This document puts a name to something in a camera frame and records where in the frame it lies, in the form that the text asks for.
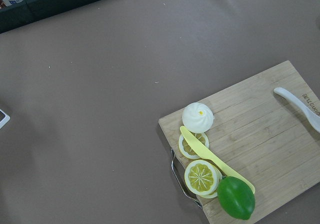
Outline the white steamed bun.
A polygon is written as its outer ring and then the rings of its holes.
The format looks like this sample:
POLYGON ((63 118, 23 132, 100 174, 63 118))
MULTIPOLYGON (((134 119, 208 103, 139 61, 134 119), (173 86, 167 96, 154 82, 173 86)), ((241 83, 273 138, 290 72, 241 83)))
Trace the white steamed bun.
POLYGON ((215 120, 211 109, 200 102, 187 105, 182 112, 183 125, 193 133, 204 133, 208 131, 215 120))

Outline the lemon slice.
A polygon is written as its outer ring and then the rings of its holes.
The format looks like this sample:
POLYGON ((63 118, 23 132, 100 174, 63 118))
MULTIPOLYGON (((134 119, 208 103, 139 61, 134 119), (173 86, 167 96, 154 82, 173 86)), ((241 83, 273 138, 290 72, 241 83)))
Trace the lemon slice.
MULTIPOLYGON (((193 133, 192 134, 203 144, 205 145, 207 148, 209 148, 210 144, 209 144, 209 139, 207 137, 207 135, 202 132, 202 133, 193 133)), ((179 136, 179 140, 178 140, 178 148, 179 151, 181 152, 181 154, 183 156, 185 156, 188 159, 191 160, 197 160, 200 159, 200 157, 193 151, 193 149, 189 146, 189 144, 186 142, 186 140, 184 139, 183 135, 181 134, 179 136)))
POLYGON ((188 164, 184 172, 187 188, 205 199, 218 196, 218 186, 222 180, 222 173, 208 161, 197 159, 188 164))

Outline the white ceramic spoon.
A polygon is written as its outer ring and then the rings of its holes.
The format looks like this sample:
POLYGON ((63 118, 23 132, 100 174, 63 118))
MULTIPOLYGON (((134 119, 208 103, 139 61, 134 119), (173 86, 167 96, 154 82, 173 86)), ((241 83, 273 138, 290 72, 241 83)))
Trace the white ceramic spoon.
POLYGON ((286 99, 291 104, 294 104, 298 109, 302 111, 309 124, 319 133, 320 132, 320 117, 311 111, 301 100, 299 100, 290 91, 282 87, 276 87, 273 92, 284 99, 286 99))

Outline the black storage bin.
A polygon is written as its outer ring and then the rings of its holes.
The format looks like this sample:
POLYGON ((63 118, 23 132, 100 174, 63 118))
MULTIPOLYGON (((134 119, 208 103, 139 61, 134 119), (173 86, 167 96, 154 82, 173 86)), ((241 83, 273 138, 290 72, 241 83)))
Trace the black storage bin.
POLYGON ((24 0, 0 10, 0 32, 46 19, 100 0, 24 0))

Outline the green lime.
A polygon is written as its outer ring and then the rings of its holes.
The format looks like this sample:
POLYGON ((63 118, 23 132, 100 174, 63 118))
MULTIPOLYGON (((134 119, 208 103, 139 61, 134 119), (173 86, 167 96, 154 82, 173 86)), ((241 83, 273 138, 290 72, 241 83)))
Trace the green lime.
POLYGON ((249 220, 255 210, 255 195, 239 178, 224 177, 217 187, 217 197, 222 209, 235 219, 249 220))

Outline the yellow plastic knife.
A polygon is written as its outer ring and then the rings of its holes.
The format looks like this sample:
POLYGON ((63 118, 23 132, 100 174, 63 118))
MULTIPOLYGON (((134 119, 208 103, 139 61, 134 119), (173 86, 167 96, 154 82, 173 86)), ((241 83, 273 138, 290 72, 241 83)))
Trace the yellow plastic knife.
POLYGON ((255 194, 256 189, 250 181, 248 181, 245 177, 243 177, 241 174, 239 174, 237 171, 223 162, 219 157, 217 157, 204 144, 202 144, 185 126, 180 127, 180 132, 187 144, 199 157, 201 157, 202 159, 211 160, 227 176, 235 177, 242 180, 249 186, 252 193, 255 194))

